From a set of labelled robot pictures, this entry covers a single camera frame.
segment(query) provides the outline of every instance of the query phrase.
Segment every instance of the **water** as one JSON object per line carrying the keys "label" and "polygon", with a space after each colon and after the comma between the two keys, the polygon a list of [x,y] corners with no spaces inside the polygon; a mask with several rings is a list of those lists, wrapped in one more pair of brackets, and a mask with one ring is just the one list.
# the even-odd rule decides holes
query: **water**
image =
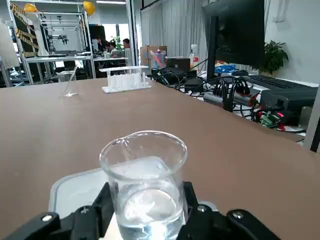
{"label": "water", "polygon": [[183,197],[170,180],[128,185],[117,199],[124,240],[174,240],[185,223]]}

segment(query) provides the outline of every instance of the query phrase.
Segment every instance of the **monitor stand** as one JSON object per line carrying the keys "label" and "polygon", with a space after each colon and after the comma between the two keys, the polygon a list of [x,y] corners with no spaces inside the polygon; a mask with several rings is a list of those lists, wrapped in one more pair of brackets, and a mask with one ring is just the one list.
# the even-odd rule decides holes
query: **monitor stand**
{"label": "monitor stand", "polygon": [[213,79],[215,75],[216,65],[216,52],[217,52],[217,41],[218,41],[218,17],[212,16],[210,21],[210,32],[209,32],[209,44],[208,48],[208,64],[207,64],[207,80]]}

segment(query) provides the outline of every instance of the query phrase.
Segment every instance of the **plastic bottle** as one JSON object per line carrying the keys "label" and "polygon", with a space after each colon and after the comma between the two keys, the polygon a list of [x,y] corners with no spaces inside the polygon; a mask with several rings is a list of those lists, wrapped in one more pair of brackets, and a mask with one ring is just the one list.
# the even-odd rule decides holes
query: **plastic bottle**
{"label": "plastic bottle", "polygon": [[[197,44],[191,45],[191,54],[190,54],[190,68],[199,64],[199,50]],[[196,70],[199,72],[199,66],[193,68],[192,70]]]}

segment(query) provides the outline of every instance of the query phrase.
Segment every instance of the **yellow helmet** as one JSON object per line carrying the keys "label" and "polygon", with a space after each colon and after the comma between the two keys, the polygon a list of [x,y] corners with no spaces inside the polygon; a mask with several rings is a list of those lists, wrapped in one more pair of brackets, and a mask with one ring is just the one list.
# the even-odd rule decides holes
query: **yellow helmet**
{"label": "yellow helmet", "polygon": [[31,3],[27,3],[26,5],[24,5],[24,11],[26,13],[35,13],[38,12],[37,8],[35,5],[31,4]]}
{"label": "yellow helmet", "polygon": [[84,9],[86,11],[86,13],[88,14],[88,16],[91,16],[92,14],[94,14],[96,12],[96,7],[92,2],[89,1],[84,1]]}

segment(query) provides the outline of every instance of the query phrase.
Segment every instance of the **power adapter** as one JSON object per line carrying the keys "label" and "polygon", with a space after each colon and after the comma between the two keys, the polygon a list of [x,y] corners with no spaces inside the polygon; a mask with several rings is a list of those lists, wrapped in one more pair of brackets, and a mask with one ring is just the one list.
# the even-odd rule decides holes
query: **power adapter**
{"label": "power adapter", "polygon": [[189,91],[195,93],[202,93],[204,91],[203,79],[199,77],[187,79],[184,84],[184,92],[188,93]]}

